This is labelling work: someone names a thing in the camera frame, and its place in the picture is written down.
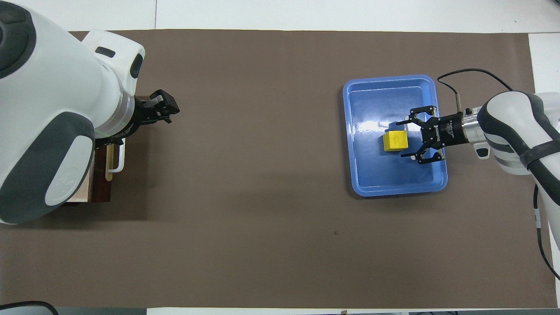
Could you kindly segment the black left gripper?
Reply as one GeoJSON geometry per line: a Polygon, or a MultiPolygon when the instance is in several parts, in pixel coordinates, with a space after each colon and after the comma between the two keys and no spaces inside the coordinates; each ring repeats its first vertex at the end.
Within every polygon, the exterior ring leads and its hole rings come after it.
{"type": "Polygon", "coordinates": [[[164,90],[156,90],[152,93],[151,100],[154,101],[153,108],[160,115],[154,117],[152,109],[144,107],[144,100],[134,97],[133,115],[122,131],[120,131],[120,138],[130,137],[138,131],[140,126],[153,124],[159,121],[172,123],[170,115],[175,115],[180,112],[174,97],[164,90]]]}

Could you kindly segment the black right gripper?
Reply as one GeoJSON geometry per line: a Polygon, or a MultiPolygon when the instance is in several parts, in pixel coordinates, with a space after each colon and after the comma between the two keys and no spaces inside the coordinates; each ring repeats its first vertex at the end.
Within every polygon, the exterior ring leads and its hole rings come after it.
{"type": "Polygon", "coordinates": [[[443,161],[443,149],[448,146],[465,143],[465,133],[462,127],[462,113],[435,117],[437,107],[434,105],[421,106],[410,110],[409,115],[397,126],[413,123],[422,127],[423,143],[415,152],[402,154],[402,158],[409,158],[418,164],[431,164],[443,161]],[[421,120],[418,115],[426,113],[432,116],[428,120],[421,120]]]}

